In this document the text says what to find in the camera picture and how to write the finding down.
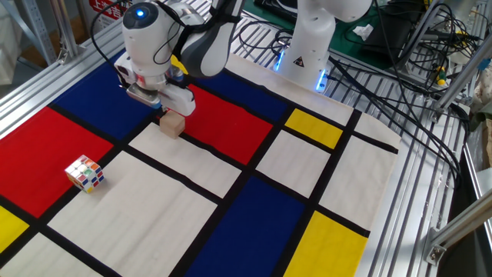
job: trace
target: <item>blue led light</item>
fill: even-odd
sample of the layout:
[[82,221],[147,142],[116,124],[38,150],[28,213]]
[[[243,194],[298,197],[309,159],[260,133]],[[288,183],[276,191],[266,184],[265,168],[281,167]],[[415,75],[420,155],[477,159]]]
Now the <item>blue led light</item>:
[[140,10],[140,9],[138,9],[138,10],[137,10],[137,16],[138,16],[139,18],[144,17],[144,15],[145,15],[144,11],[142,11],[142,10]]
[[284,58],[284,54],[285,54],[285,50],[282,51],[282,53],[280,54],[280,58],[278,59],[278,62],[275,64],[275,67],[274,67],[275,71],[278,71],[278,69],[280,68],[280,64],[282,62],[282,59]]
[[317,85],[316,85],[317,92],[321,90],[321,83],[323,82],[324,73],[326,73],[326,69],[323,69],[323,72],[321,73],[320,78],[317,81]]

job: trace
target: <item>warning label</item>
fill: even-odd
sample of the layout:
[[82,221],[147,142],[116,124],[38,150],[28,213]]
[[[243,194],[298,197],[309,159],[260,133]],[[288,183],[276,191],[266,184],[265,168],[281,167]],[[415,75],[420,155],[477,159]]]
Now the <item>warning label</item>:
[[304,62],[302,61],[302,57],[299,57],[294,61],[294,64],[304,67]]

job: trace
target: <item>wooden block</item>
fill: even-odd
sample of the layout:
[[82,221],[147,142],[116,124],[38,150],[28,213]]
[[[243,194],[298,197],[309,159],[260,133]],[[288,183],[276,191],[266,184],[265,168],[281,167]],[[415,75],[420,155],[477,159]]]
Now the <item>wooden block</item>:
[[168,111],[161,117],[159,122],[161,132],[167,136],[177,139],[179,134],[185,130],[185,117],[174,111]]

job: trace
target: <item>table surface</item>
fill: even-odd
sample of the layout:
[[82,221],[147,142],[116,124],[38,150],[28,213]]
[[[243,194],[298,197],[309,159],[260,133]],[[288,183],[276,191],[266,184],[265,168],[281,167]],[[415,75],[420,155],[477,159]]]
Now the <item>table surface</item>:
[[[209,3],[206,1],[186,2],[201,15],[208,11]],[[276,60],[273,53],[269,50],[244,47],[238,40],[241,27],[256,19],[244,15],[234,34],[231,52],[265,68],[271,68]],[[246,29],[241,35],[250,44],[266,46],[274,39],[274,33],[275,29],[270,26],[256,25]],[[97,34],[96,39],[102,50],[110,56],[123,49],[121,29],[118,25]],[[0,138],[15,130],[103,63],[90,42],[85,42],[83,46],[87,48],[86,51],[74,62],[65,66],[51,65],[16,91],[0,99]],[[359,70],[347,67],[347,70],[371,91],[397,101],[401,100],[397,83],[392,78],[385,77],[383,72],[341,53],[332,52],[332,55],[345,64],[363,68],[364,70]],[[384,193],[380,212],[377,214],[356,276],[436,275],[437,268],[423,260],[424,238],[430,228],[439,228],[447,222],[454,187],[449,168],[442,161],[436,160],[436,157],[422,145],[405,135],[367,99],[349,89],[350,85],[342,85],[338,81],[341,78],[340,72],[332,71],[330,76],[333,79],[327,84],[324,95],[374,116],[402,137],[397,164]],[[425,107],[414,110],[421,117],[423,125],[444,140],[459,157],[464,139],[464,130],[459,120],[445,115],[439,122],[433,123],[431,114],[426,110],[431,107],[431,102],[411,92],[405,93],[412,104]],[[407,112],[407,108],[402,104],[395,105]],[[398,115],[393,114],[393,118],[430,145],[427,137],[415,126]]]

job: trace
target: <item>blue rectangle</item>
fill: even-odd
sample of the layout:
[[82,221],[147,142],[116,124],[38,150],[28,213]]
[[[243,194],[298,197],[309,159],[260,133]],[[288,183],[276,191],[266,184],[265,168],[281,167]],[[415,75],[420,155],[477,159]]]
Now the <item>blue rectangle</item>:
[[104,63],[54,103],[112,137],[123,139],[153,109],[130,98],[119,85],[116,72]]
[[224,72],[213,78],[197,79],[197,82],[274,121],[278,121],[287,108],[281,100]]
[[251,178],[185,276],[270,276],[303,211],[304,204]]

